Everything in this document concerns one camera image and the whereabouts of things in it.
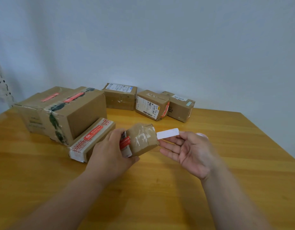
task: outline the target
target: brown package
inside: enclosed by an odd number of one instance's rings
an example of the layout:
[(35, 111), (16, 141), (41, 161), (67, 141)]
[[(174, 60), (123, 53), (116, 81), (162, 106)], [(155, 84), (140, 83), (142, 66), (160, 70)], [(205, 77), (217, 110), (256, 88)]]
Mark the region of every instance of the brown package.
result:
[(88, 162), (95, 144), (102, 141), (113, 129), (115, 122), (104, 118), (98, 119), (75, 139), (75, 143), (69, 147), (69, 157), (76, 161)]
[(64, 99), (40, 111), (46, 135), (64, 145), (73, 141), (97, 119), (107, 118), (105, 94), (101, 90), (79, 87)]
[(162, 94), (170, 97), (168, 116), (185, 123), (190, 117), (195, 101), (178, 97), (175, 94), (167, 91), (162, 92)]
[(159, 145), (152, 124), (136, 123), (122, 134), (120, 149), (123, 157), (140, 156)]
[(103, 88), (107, 108), (134, 110), (137, 87), (107, 83)]
[(36, 93), (24, 101), (16, 103), (14, 107), (19, 112), (28, 131), (45, 135), (45, 127), (41, 121), (38, 110), (55, 103), (63, 93), (70, 90), (72, 89), (55, 86), (44, 92)]
[(168, 113), (170, 98), (166, 95), (145, 90), (137, 94), (136, 112), (152, 120), (161, 120)]

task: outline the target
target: person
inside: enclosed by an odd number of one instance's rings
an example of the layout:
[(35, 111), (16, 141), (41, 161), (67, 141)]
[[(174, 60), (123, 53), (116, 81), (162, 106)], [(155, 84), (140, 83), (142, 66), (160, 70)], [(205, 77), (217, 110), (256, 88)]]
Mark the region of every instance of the person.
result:
[[(124, 131), (115, 129), (97, 143), (79, 177), (10, 229), (77, 229), (102, 190), (139, 161), (122, 157), (119, 140)], [(272, 229), (207, 137), (180, 131), (165, 140), (160, 140), (160, 152), (200, 179), (216, 229)]]

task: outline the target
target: person's left arm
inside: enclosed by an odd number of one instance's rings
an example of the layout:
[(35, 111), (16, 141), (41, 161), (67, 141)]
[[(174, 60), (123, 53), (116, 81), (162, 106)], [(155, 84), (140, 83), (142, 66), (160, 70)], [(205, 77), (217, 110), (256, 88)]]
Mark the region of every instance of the person's left arm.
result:
[(77, 229), (102, 190), (139, 160), (122, 157), (119, 140), (123, 131), (115, 129), (97, 143), (86, 170), (10, 230)]

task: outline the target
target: white wall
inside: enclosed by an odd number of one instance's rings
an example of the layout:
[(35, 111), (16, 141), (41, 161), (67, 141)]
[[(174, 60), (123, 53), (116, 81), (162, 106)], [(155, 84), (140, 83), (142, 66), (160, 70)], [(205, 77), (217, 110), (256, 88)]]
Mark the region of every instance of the white wall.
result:
[(295, 0), (0, 0), (0, 63), (17, 100), (172, 91), (242, 112), (295, 157)]

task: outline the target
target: red sticker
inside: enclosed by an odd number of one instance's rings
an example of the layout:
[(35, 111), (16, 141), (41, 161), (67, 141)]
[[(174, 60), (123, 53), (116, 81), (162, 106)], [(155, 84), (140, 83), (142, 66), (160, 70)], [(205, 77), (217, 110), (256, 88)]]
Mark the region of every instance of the red sticker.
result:
[(120, 140), (120, 150), (123, 148), (126, 148), (128, 145), (130, 145), (130, 138), (127, 136), (125, 139)]
[(59, 93), (54, 93), (53, 95), (51, 95), (51, 96), (49, 96), (49, 97), (47, 97), (47, 98), (45, 98), (45, 99), (42, 99), (41, 102), (46, 102), (46, 101), (52, 99), (53, 97), (56, 97), (58, 94), (59, 94)]
[(69, 97), (67, 100), (65, 100), (63, 102), (70, 102), (70, 101), (76, 99), (77, 97), (81, 96), (82, 94), (84, 94), (84, 92), (80, 92), (80, 93), (74, 95), (73, 97)]
[(170, 102), (168, 102), (167, 106), (165, 107), (165, 111), (163, 112), (161, 118), (163, 118), (168, 113), (169, 105), (170, 105)]
[(85, 137), (85, 140), (90, 140), (93, 136), (95, 136), (101, 129), (103, 128), (103, 126), (98, 125), (96, 128), (92, 129), (92, 131), (90, 131)]

